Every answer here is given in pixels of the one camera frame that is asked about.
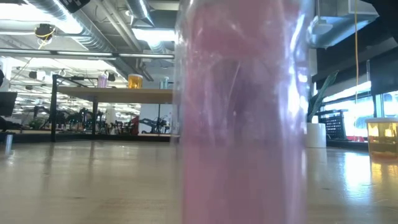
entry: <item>ceiling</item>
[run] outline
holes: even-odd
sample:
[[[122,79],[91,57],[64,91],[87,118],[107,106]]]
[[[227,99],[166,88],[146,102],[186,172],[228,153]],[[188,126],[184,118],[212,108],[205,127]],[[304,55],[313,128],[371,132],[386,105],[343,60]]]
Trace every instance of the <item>ceiling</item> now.
[[[376,68],[386,69],[391,66],[395,70],[398,51],[398,2],[395,0],[362,0],[374,8],[379,17],[358,31],[358,68],[359,74],[366,74]],[[351,35],[340,43],[327,49],[317,49],[318,73],[312,77],[317,86],[321,86],[326,77],[339,70],[337,83],[356,78],[355,35]]]
[[[42,14],[33,6],[25,4],[6,4],[4,2],[22,2],[0,0],[0,48],[13,49],[38,49],[42,41],[39,40],[33,31],[41,23],[53,24],[50,15]],[[127,15],[127,6],[124,0],[111,1],[119,15],[124,20],[126,26],[131,27],[131,18]],[[152,11],[151,17],[154,21],[156,29],[174,30],[175,21],[177,18],[178,1],[148,1],[150,6],[155,10]],[[127,42],[122,38],[112,23],[104,15],[104,12],[98,7],[96,1],[92,0],[83,9],[81,9],[89,20],[91,20],[93,28],[95,27],[102,33],[104,38],[116,49],[117,52],[134,52],[129,47]],[[147,27],[148,25],[139,21],[134,24],[134,28]],[[57,29],[51,42],[42,47],[44,50],[69,50],[69,51],[87,51],[87,49],[75,41],[71,37],[64,37],[66,33]],[[173,41],[164,41],[165,48],[168,53],[174,51]],[[144,52],[151,52],[150,47],[144,40],[139,40],[139,44]],[[50,106],[51,96],[51,74],[60,73],[66,77],[79,75],[90,78],[98,77],[105,71],[114,72],[116,74],[116,81],[109,82],[108,85],[116,86],[117,88],[125,88],[127,85],[126,79],[120,75],[120,72],[115,69],[111,63],[103,60],[70,60],[70,59],[53,59],[53,58],[0,58],[3,62],[11,65],[11,91],[18,91],[19,97],[16,102],[15,113],[23,113],[31,109],[33,106],[42,105]],[[135,64],[134,59],[127,59],[125,62],[129,65]],[[174,62],[172,60],[143,60],[147,72],[153,77],[154,83],[159,83],[163,77],[172,78],[174,73]],[[29,78],[29,72],[38,71],[44,74],[45,78],[36,80]],[[96,81],[91,82],[85,80],[84,85],[95,86]],[[29,85],[33,89],[26,90],[24,85]],[[63,82],[61,85],[73,85],[73,83]],[[59,107],[63,110],[78,111],[82,107],[91,108],[92,104],[88,101],[71,99],[66,95],[58,94]],[[100,103],[99,110],[105,110],[109,106],[107,103]],[[140,105],[113,105],[116,106],[117,111],[124,114],[139,113]]]

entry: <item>ductwork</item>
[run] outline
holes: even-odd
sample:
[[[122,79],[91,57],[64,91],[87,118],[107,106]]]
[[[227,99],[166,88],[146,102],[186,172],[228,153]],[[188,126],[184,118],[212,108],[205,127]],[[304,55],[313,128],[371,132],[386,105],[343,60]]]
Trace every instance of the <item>ductwork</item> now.
[[[150,17],[150,6],[146,0],[125,0],[127,4],[127,8],[130,10],[131,15],[133,17],[132,24],[134,25],[137,20],[141,20],[152,27],[155,27],[155,24]]]
[[[160,42],[148,42],[149,48],[154,54],[166,54],[166,48],[162,41]]]
[[[331,31],[322,35],[314,35],[311,31],[317,25],[319,16],[315,17],[310,27],[310,46],[313,48],[327,48],[336,45],[354,34],[355,0],[319,0],[319,15],[327,24],[333,25]],[[358,30],[362,29],[379,15],[371,4],[357,2]]]
[[[62,23],[70,23],[81,27],[81,37],[74,37],[77,42],[93,52],[114,52],[115,48],[104,38],[103,34],[94,26],[92,21],[82,11],[70,14],[58,0],[24,0],[27,4],[35,6],[43,13],[50,14]],[[127,78],[129,74],[137,73],[121,58],[108,62]],[[144,77],[153,81],[150,75],[143,74]]]
[[[127,8],[132,15],[131,25],[133,26],[138,20],[141,20],[152,27],[155,27],[150,17],[151,7],[146,0],[126,0]],[[166,48],[163,42],[147,41],[149,48],[155,54],[166,54]]]

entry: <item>wooden tabletop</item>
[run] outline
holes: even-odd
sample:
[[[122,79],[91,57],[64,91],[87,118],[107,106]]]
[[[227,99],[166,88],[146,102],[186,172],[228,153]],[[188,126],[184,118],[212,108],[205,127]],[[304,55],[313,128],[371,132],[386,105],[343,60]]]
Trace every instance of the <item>wooden tabletop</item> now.
[[[153,103],[171,104],[173,90],[58,87],[58,92],[80,99],[100,103]]]
[[[12,147],[13,155],[0,162],[0,223],[182,223],[184,161],[170,143],[72,141]],[[307,206],[302,208],[306,224],[398,223],[397,162],[372,161],[366,151],[346,149],[307,149],[306,153],[307,170],[295,180],[307,179]],[[214,158],[197,159],[209,163]],[[241,168],[243,159],[234,158],[230,174]],[[257,167],[250,165],[250,169],[247,180],[263,178]],[[255,188],[252,195],[258,194],[257,186],[247,185]],[[240,195],[249,194],[241,191]],[[276,204],[267,199],[268,205]],[[295,220],[278,224],[282,223],[302,224]]]

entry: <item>computer monitor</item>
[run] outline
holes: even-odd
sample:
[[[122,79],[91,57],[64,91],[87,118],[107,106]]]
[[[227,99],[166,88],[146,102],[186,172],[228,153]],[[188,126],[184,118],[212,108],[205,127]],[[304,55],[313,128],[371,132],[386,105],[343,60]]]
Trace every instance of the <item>computer monitor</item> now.
[[[18,93],[0,92],[0,116],[12,116]]]

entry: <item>window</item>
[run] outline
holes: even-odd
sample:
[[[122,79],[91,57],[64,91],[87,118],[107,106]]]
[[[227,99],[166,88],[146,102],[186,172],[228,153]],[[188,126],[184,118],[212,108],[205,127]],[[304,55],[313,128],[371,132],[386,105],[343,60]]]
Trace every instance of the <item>window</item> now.
[[[344,112],[344,126],[348,137],[366,137],[368,135],[365,120],[373,118],[374,114],[371,96],[358,99],[357,104],[355,104],[355,100],[347,100],[325,105],[325,110],[348,110]]]
[[[346,89],[344,91],[341,91],[339,93],[336,93],[334,95],[325,97],[325,99],[323,101],[324,102],[329,102],[329,101],[332,101],[332,100],[337,100],[337,99],[340,99],[340,98],[353,96],[353,95],[355,95],[355,90],[358,90],[358,94],[364,93],[364,92],[367,92],[367,91],[371,91],[371,82],[364,82],[364,83],[358,85],[357,88],[354,86],[354,87],[348,88],[348,89]]]
[[[383,94],[384,117],[398,117],[398,91]]]

